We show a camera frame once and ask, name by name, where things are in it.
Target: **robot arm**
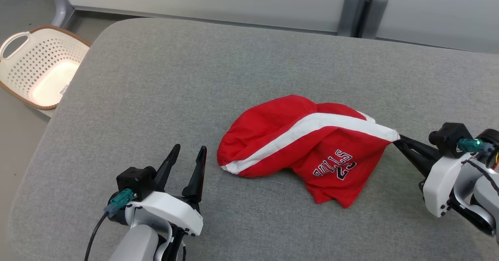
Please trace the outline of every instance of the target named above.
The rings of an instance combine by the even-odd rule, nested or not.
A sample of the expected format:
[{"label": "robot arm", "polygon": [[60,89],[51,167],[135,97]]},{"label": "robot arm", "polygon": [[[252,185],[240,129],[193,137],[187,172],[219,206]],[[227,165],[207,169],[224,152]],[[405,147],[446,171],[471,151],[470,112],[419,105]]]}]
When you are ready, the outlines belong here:
[{"label": "robot arm", "polygon": [[429,140],[438,149],[407,137],[394,142],[425,177],[419,188],[428,211],[441,217],[453,209],[483,233],[494,236],[499,195],[491,181],[497,178],[499,132],[488,129],[473,139],[464,124],[445,123]]},{"label": "robot arm", "polygon": [[198,236],[203,229],[199,202],[203,192],[207,149],[201,147],[182,197],[174,197],[164,189],[179,151],[180,145],[176,144],[157,172],[153,167],[130,167],[117,176],[119,191],[130,189],[135,199],[110,218],[130,226],[110,261],[185,260],[183,236]]}]

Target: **teal connector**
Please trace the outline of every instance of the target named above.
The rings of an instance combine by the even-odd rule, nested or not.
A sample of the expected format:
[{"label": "teal connector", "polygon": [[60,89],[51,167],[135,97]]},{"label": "teal connector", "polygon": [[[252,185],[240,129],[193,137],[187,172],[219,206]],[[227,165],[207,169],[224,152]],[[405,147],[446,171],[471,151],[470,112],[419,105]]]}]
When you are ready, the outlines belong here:
[{"label": "teal connector", "polygon": [[132,190],[125,189],[116,195],[111,202],[104,208],[108,212],[107,217],[113,217],[120,208],[125,207],[130,201],[134,199]]},{"label": "teal connector", "polygon": [[458,147],[467,153],[488,154],[494,149],[490,143],[483,142],[479,139],[461,139],[458,141]]}]

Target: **red cloth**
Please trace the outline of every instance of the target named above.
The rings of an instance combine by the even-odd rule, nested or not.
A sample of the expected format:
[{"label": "red cloth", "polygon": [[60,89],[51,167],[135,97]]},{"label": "red cloth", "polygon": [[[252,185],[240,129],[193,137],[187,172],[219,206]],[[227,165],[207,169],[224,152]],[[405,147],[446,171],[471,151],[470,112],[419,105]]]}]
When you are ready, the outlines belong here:
[{"label": "red cloth", "polygon": [[291,95],[250,108],[223,136],[217,159],[239,176],[291,168],[315,202],[347,208],[359,195],[396,131],[338,103]]}]

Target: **basket handle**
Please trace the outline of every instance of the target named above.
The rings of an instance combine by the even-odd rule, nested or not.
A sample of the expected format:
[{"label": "basket handle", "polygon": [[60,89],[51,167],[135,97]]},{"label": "basket handle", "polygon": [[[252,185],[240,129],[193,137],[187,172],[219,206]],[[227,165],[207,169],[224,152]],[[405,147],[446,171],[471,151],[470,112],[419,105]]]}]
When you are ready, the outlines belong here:
[{"label": "basket handle", "polygon": [[[16,52],[18,52],[30,40],[30,35],[31,35],[30,32],[21,32],[21,33],[17,33],[15,35],[12,35],[11,37],[9,37],[4,42],[4,44],[2,44],[2,46],[0,46],[0,60],[7,60],[10,57],[12,57],[12,55],[16,54]],[[14,41],[14,39],[17,39],[19,37],[24,37],[24,36],[27,37],[26,41],[23,42],[23,44],[21,44],[21,46],[19,46],[18,49],[16,49],[14,52],[12,52],[11,55],[9,55],[8,57],[4,57],[4,51],[7,48],[7,46],[9,46],[9,44],[11,44]]]}]

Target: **gray floor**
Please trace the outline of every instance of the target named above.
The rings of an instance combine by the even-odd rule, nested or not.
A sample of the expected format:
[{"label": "gray floor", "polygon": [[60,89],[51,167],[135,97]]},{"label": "gray floor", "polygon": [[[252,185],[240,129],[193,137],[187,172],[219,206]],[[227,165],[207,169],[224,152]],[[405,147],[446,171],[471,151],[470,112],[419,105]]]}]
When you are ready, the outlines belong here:
[{"label": "gray floor", "polygon": [[[15,33],[50,24],[52,0],[0,0],[0,44]],[[68,30],[93,42],[112,23],[126,19],[112,14],[77,12]],[[0,259],[16,261],[10,251],[7,220],[18,186],[45,131],[49,118],[0,90]]]}]

